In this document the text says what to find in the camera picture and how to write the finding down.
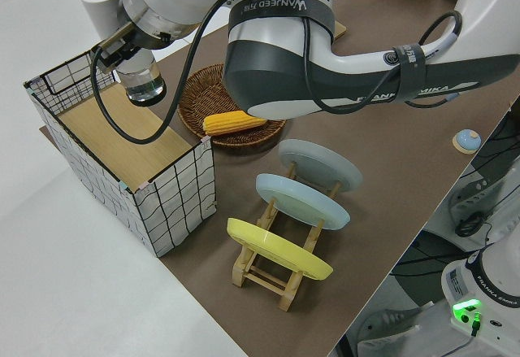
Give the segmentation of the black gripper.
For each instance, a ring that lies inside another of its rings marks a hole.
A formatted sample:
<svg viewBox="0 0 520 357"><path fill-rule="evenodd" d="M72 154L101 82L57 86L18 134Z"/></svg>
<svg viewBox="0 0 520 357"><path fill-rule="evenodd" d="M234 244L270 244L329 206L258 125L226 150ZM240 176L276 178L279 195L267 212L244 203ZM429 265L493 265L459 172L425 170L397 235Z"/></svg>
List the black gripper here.
<svg viewBox="0 0 520 357"><path fill-rule="evenodd" d="M115 53L109 53L100 46L91 49L91 59L94 67L104 74L115 70L123 61L131 59L140 50L158 50L163 48L163 40L155 35L149 35L143 31L131 31L125 35L119 33L117 37L123 42L123 46Z"/></svg>

